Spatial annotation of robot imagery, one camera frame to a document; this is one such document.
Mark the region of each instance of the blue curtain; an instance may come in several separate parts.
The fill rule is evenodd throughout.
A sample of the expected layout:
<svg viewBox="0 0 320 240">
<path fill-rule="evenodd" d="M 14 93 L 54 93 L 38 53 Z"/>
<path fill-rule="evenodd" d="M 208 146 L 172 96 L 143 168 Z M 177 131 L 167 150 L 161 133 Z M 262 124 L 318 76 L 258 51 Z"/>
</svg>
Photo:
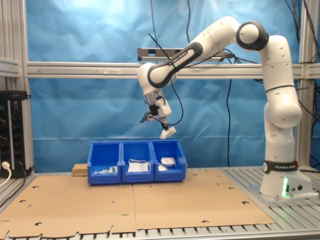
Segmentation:
<svg viewBox="0 0 320 240">
<path fill-rule="evenodd" d="M 136 63 L 137 48 L 155 47 L 149 0 L 27 0 L 30 61 Z M 159 44 L 188 44 L 187 0 L 153 0 Z M 232 16 L 239 23 L 260 22 L 270 35 L 287 38 L 294 63 L 299 46 L 285 1 L 190 0 L 190 39 L 214 21 Z M 237 45 L 237 56 L 260 62 L 257 52 Z M 34 161 L 37 172 L 68 172 L 85 163 L 91 142 L 159 139 L 157 122 L 141 124 L 146 111 L 136 79 L 30 79 Z M 189 167 L 227 166 L 228 80 L 178 79 L 175 88 L 184 118 L 172 136 L 180 140 Z M 172 109 L 169 122 L 180 119 L 172 88 L 163 89 Z M 264 161 L 262 84 L 252 79 L 232 82 L 230 165 L 260 166 Z"/>
</svg>

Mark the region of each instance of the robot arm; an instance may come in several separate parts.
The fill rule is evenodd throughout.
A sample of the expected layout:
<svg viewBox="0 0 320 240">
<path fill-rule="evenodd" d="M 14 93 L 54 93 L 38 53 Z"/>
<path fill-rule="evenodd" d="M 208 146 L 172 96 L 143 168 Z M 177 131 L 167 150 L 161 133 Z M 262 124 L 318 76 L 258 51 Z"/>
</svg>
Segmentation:
<svg viewBox="0 0 320 240">
<path fill-rule="evenodd" d="M 137 77 L 149 109 L 141 122 L 150 120 L 152 116 L 164 123 L 161 138 L 174 134 L 175 129 L 166 125 L 167 116 L 171 115 L 172 111 L 161 88 L 168 85 L 170 80 L 174 82 L 177 72 L 195 59 L 207 59 L 235 42 L 246 50 L 258 51 L 261 56 L 270 121 L 278 127 L 291 128 L 297 125 L 301 120 L 302 111 L 294 88 L 287 40 L 278 35 L 269 37 L 257 22 L 249 21 L 240 25 L 230 16 L 208 26 L 171 60 L 160 64 L 148 62 L 139 67 Z M 275 89 L 279 89 L 278 92 L 284 91 L 285 95 L 276 97 L 273 93 Z"/>
<path fill-rule="evenodd" d="M 157 118 L 163 127 L 161 138 L 176 132 L 167 123 L 171 115 L 168 101 L 161 88 L 177 77 L 177 72 L 197 59 L 204 60 L 227 45 L 237 43 L 246 50 L 258 51 L 261 57 L 263 84 L 268 103 L 264 108 L 265 159 L 264 177 L 260 192 L 281 198 L 317 196 L 312 183 L 297 167 L 293 127 L 301 118 L 295 89 L 289 45 L 283 36 L 269 36 L 257 22 L 242 25 L 226 16 L 201 32 L 185 49 L 162 64 L 146 63 L 137 70 L 137 77 L 145 95 L 147 112 L 141 122 Z"/>
</svg>

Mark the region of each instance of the blue plastic bin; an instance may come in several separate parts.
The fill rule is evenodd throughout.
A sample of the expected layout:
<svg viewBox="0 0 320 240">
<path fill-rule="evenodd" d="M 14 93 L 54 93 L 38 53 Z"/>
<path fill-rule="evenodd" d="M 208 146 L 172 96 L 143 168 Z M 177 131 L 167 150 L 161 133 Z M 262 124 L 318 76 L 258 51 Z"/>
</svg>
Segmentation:
<svg viewBox="0 0 320 240">
<path fill-rule="evenodd" d="M 117 167 L 117 172 L 95 173 L 109 170 L 110 167 Z M 87 171 L 88 183 L 91 185 L 121 183 L 121 143 L 91 143 Z"/>
<path fill-rule="evenodd" d="M 121 143 L 121 171 L 123 183 L 145 183 L 154 181 L 154 156 L 150 141 L 123 141 Z M 128 172 L 129 159 L 146 160 L 149 171 Z"/>
<path fill-rule="evenodd" d="M 187 161 L 178 140 L 151 141 L 151 148 L 155 182 L 180 182 L 186 179 Z M 176 166 L 168 167 L 168 171 L 158 171 L 161 158 L 174 158 Z"/>
</svg>

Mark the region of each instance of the power plug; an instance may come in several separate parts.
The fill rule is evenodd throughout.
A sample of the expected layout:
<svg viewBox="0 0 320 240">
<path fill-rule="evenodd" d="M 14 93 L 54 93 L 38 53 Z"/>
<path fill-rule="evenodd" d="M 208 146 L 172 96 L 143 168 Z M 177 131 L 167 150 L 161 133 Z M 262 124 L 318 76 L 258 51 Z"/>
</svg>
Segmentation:
<svg viewBox="0 0 320 240">
<path fill-rule="evenodd" d="M 8 172 L 11 171 L 11 169 L 10 169 L 10 163 L 8 163 L 7 161 L 4 161 L 4 162 L 1 164 L 1 166 L 2 166 L 5 170 L 7 170 Z"/>
</svg>

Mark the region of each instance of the wooden block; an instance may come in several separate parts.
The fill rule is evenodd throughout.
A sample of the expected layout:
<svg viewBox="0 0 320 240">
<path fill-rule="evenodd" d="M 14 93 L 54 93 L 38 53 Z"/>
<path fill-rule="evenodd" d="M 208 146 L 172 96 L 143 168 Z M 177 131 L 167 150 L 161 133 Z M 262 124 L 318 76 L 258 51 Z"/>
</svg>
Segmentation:
<svg viewBox="0 0 320 240">
<path fill-rule="evenodd" d="M 88 176 L 86 163 L 74 165 L 74 167 L 72 168 L 72 177 L 86 177 L 86 176 Z"/>
</svg>

